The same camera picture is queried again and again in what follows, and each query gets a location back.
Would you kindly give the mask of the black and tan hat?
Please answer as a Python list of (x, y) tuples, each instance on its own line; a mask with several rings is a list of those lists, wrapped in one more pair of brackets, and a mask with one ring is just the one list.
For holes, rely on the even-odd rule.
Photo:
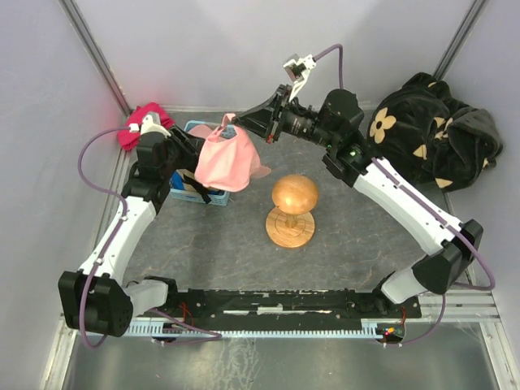
[(194, 173), (187, 169), (179, 169), (175, 172), (178, 179), (175, 180), (175, 188), (189, 193), (196, 193), (201, 196), (204, 203), (211, 202), (211, 195), (222, 195), (223, 190), (207, 188), (195, 180)]

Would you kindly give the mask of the pink cap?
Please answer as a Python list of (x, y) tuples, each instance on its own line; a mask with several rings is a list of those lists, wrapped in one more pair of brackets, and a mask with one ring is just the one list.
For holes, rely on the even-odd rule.
[(213, 129), (214, 140), (207, 138), (202, 146), (194, 177), (207, 188), (236, 193), (245, 189), (251, 179), (259, 179), (271, 173), (269, 167), (262, 165), (244, 129), (232, 125), (236, 135), (230, 139), (221, 138), (221, 133), (235, 116), (225, 114), (221, 124)]
[(213, 129), (209, 127), (206, 124), (197, 124), (193, 128), (191, 128), (188, 133), (191, 136), (198, 137), (201, 139), (206, 140), (207, 138), (210, 138), (211, 140), (214, 140), (215, 136), (213, 135)]

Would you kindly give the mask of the blue perforated plastic basket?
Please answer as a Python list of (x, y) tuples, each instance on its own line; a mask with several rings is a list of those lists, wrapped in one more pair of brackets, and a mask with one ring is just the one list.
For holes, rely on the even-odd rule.
[[(217, 123), (190, 120), (184, 126), (184, 131), (195, 135), (193, 129), (199, 125), (206, 125), (212, 130)], [(230, 139), (236, 135), (232, 125), (221, 133), (221, 138)], [(230, 192), (220, 189), (208, 189), (201, 184), (192, 184), (195, 180), (190, 171), (178, 170), (170, 178), (171, 197), (188, 202), (202, 203), (212, 206), (226, 206), (230, 197)]]

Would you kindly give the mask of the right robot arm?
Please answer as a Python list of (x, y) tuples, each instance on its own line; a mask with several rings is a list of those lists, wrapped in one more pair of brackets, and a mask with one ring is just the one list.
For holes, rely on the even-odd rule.
[(379, 284), (376, 314), (391, 318), (402, 302), (420, 293), (445, 294), (478, 255), (483, 227), (463, 223), (424, 197), (391, 163), (369, 146), (358, 127), (364, 113), (354, 93), (334, 89), (319, 110), (291, 101), (293, 89), (280, 85), (262, 104), (232, 122), (268, 143), (281, 133), (323, 146), (328, 171), (387, 211), (418, 242), (424, 257)]

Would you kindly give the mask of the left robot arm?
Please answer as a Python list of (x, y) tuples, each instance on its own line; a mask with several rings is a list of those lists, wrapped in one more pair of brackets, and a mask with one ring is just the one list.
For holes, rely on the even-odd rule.
[(195, 169), (203, 143), (177, 126), (139, 137), (136, 161), (122, 192), (115, 194), (115, 217), (79, 269), (58, 280), (66, 324), (81, 336), (121, 337), (137, 316), (155, 310), (170, 317), (178, 311), (173, 279), (150, 276), (129, 287), (123, 279), (137, 243), (170, 194), (173, 173)]

